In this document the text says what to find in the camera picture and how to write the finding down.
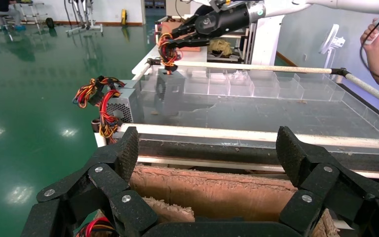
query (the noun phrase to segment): orange box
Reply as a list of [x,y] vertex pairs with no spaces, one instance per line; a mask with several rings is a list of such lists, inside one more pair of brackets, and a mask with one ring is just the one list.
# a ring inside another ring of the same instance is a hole
[[[171,33],[171,31],[175,28],[178,28],[181,25],[179,22],[162,22],[162,31],[161,33]],[[182,39],[187,35],[179,36],[177,39]],[[182,51],[192,51],[192,52],[200,52],[201,47],[183,47]]]

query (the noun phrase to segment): yellow object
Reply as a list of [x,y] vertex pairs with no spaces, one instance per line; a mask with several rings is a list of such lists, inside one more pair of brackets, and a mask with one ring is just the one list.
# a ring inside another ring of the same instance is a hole
[[223,51],[224,56],[229,56],[233,54],[233,51],[230,48],[230,43],[224,39],[213,39],[210,41],[210,45],[208,46],[208,52],[212,51]]
[[125,9],[121,10],[121,24],[125,25],[127,20],[127,11]]

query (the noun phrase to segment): black tire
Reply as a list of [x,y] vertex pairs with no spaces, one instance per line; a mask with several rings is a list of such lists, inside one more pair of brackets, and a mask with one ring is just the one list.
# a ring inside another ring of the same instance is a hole
[[47,26],[49,27],[49,29],[54,29],[54,21],[53,21],[53,19],[52,18],[47,18],[46,19],[46,24],[47,24]]

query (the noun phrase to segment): human hand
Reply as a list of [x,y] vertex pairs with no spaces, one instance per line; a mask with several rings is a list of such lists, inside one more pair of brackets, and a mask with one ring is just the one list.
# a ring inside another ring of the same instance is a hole
[[[366,29],[364,31],[364,33],[361,35],[361,44],[364,42],[365,38],[367,37],[367,35],[370,33],[371,30],[374,29],[374,27],[376,26],[376,23],[377,23],[377,18],[374,18],[373,19],[373,23],[370,24],[368,26],[368,29]],[[368,37],[368,40],[373,40],[375,37],[376,37],[376,34],[378,33],[379,31],[377,29],[375,29],[371,35]],[[364,44],[364,49],[365,50],[372,50],[372,49],[375,49],[375,48],[379,48],[379,36],[371,43],[371,44]]]

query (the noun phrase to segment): fan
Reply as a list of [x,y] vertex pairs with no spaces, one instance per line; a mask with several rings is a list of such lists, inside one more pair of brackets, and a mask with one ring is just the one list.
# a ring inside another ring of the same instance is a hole
[[[324,68],[328,67],[329,58],[331,57],[332,50],[334,50],[335,48],[341,48],[343,44],[345,43],[345,39],[343,37],[341,38],[336,37],[338,30],[339,30],[339,25],[334,24],[332,29],[327,32],[326,37],[323,40],[322,45],[320,46],[319,53],[321,54],[328,53],[328,56],[326,56]],[[335,58],[335,53],[332,57],[332,63],[333,63],[334,58]]]

